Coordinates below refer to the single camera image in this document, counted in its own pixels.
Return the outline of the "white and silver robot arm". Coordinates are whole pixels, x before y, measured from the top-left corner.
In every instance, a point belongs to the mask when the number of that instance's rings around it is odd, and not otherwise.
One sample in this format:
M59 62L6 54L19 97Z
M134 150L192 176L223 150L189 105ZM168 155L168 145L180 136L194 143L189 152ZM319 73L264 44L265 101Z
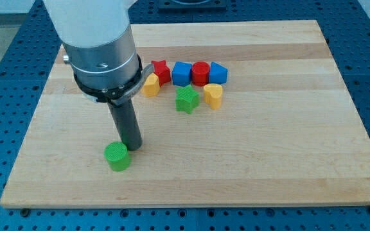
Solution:
M99 102L118 99L140 79L128 11L135 0L44 0L79 88Z

